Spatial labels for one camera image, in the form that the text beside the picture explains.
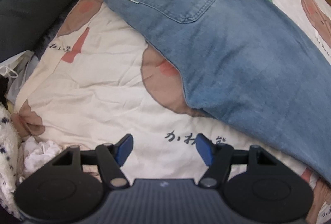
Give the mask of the blue-grey denim pants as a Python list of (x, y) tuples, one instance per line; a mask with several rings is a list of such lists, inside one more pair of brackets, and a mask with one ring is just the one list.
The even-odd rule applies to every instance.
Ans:
[(187, 105), (330, 181), (330, 63), (268, 0), (104, 0), (179, 71)]

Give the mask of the cream bear-print quilt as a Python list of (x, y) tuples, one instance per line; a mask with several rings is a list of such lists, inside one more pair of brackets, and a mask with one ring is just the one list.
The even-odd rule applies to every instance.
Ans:
[[(323, 26), (325, 0), (269, 0), (287, 14), (330, 63)], [(135, 178), (194, 178), (207, 170), (194, 145), (198, 133), (213, 143), (247, 150), (259, 144), (314, 189), (308, 223), (330, 221), (330, 187), (306, 165), (188, 108), (180, 75), (142, 35), (103, 0), (79, 0), (20, 90), (13, 121), (23, 140), (52, 140), (82, 150), (131, 133), (134, 148), (122, 168)]]

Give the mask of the white crumpled cloth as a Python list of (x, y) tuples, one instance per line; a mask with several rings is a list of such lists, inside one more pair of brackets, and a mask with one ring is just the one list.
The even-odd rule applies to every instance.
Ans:
[(38, 142), (29, 137), (19, 148), (17, 176), (21, 183), (31, 174), (62, 152), (62, 147), (47, 140)]

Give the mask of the black white patterned blanket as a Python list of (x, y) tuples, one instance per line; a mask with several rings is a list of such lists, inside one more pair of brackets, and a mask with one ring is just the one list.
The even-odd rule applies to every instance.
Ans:
[(1, 104), (1, 206), (15, 218), (20, 219), (14, 201), (17, 179), (18, 146), (21, 142), (11, 122), (11, 114)]

